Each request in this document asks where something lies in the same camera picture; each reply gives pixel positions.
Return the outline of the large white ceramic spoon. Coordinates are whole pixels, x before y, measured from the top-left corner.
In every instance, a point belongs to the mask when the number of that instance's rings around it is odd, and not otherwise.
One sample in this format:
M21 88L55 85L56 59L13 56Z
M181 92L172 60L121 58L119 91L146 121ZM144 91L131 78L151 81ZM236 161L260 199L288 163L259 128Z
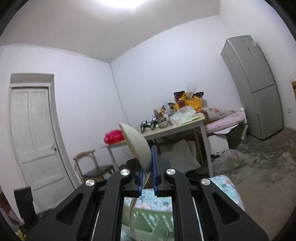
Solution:
M152 171L152 154L146 139L136 129L120 123L119 127L125 138L125 142L134 158L137 158L144 172L142 186L144 187Z

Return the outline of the green plastic utensil holder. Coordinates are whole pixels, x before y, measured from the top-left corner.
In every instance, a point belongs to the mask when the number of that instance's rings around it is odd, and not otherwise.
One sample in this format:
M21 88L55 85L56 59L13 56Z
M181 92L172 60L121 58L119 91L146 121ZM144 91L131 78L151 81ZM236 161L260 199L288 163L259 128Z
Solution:
M133 227L139 240L174 240L172 207L133 209Z

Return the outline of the pink floral mattress roll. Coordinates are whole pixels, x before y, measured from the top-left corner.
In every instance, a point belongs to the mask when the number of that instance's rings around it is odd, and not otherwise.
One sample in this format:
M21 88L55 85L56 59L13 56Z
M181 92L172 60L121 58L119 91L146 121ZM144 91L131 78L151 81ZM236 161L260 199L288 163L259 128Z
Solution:
M202 108L201 112L207 121L206 134L215 133L246 121L245 112L240 110Z

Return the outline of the grey desk table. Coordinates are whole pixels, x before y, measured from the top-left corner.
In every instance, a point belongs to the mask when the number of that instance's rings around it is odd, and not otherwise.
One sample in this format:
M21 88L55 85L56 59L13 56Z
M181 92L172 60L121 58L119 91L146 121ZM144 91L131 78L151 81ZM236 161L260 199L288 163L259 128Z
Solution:
M211 159L211 147L210 147L210 143L209 143L209 140L208 140L208 137L206 134L206 130L205 130L205 126L204 126L204 121L206 120L206 118L203 113L198 113L197 117L198 118L196 120L190 121L190 122L182 124L182 125L168 126L166 128L157 128L154 131L146 131L145 133L140 133L140 135L143 136L146 139L146 141L152 141L154 139L164 138L164 137L167 137L167 136L170 136L173 134L177 134L177 133L181 133L184 131L188 131L188 130L194 130L194 132L197 132L195 129L200 128L204 147L205 147L205 152L206 152L208 173L209 173L210 177L213 177L214 173L213 173L212 159ZM122 142L119 142L116 144L105 145L102 147L102 148L106 148L108 150L115 169L118 169L118 165L117 165L114 155L112 153L112 149L124 147L126 145L127 145L126 141L122 141ZM185 170L185 161L179 160L178 163L179 163L178 167L181 167L181 165L182 165L181 169Z

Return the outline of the clear plastic bag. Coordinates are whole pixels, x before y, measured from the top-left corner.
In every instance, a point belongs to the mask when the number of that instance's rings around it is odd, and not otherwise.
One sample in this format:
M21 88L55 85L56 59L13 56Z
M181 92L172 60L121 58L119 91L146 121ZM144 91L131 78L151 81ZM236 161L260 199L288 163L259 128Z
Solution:
M172 125L178 126L191 121L196 114L196 110L191 106L184 106L178 109L172 116L170 121Z

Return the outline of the red plastic bag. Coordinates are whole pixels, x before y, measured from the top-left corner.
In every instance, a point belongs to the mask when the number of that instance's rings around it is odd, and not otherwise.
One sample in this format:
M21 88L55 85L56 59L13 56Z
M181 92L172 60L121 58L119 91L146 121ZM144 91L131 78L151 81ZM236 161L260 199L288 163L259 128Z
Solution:
M125 140L121 130L112 130L105 134L103 138L104 142L108 145L113 145Z

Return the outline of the wooden chair black seat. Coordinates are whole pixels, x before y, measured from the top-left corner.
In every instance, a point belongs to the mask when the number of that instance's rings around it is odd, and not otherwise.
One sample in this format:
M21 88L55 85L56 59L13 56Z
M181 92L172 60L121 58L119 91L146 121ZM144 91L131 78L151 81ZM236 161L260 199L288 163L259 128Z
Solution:
M95 157L95 150L81 152L73 160L83 181L88 179L102 181L105 180L106 174L112 175L115 172L113 165L99 166Z

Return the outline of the silver refrigerator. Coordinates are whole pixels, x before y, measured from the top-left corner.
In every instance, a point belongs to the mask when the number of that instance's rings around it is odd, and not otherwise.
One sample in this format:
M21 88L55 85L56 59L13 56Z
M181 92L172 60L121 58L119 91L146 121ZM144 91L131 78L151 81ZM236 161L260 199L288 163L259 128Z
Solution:
M284 127L280 95L269 63L250 35L226 40L221 52L244 107L249 133L266 139Z

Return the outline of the white door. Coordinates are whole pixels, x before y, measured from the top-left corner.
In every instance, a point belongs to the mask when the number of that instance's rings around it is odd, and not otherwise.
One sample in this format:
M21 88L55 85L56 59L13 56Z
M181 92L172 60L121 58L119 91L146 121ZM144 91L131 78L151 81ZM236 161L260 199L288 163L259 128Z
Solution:
M13 88L11 138L16 159L36 207L55 208L73 190L58 150L47 88Z

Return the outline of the floral blue tablecloth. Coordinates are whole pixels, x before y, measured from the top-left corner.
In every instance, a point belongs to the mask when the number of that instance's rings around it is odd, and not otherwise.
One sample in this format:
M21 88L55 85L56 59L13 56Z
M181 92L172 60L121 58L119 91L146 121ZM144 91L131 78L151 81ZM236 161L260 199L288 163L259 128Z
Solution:
M187 179L182 173L165 174L168 187L161 197L170 197L172 211L163 223L169 240L247 240L244 206L233 183L224 175L208 179L208 186Z

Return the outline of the cardboard box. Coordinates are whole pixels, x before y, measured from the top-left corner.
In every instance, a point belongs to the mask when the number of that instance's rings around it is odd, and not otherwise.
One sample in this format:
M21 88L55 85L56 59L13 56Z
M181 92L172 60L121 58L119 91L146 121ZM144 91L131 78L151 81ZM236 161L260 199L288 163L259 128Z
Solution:
M291 84L292 84L293 93L294 93L294 96L295 96L295 99L296 99L296 81L293 80L293 81L291 82Z

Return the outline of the grey pillow under desk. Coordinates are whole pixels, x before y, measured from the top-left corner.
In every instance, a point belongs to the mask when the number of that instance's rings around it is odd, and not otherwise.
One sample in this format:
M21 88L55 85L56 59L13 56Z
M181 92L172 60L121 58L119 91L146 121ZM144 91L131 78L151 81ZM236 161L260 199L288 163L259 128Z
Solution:
M169 160L173 169L184 174L201 168L185 140L175 143L169 150L162 151L161 157Z

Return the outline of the yellow plastic bag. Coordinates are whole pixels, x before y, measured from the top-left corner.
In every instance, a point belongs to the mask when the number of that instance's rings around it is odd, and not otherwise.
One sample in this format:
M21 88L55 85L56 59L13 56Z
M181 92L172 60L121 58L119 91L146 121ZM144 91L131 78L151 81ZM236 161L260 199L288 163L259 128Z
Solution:
M182 107L184 106L190 106L195 111L199 112L203 107L203 102L199 97L193 96L192 98L189 98L189 95L187 92L184 92L182 96L177 97L177 102L175 103L174 109L179 110L179 102L181 102Z

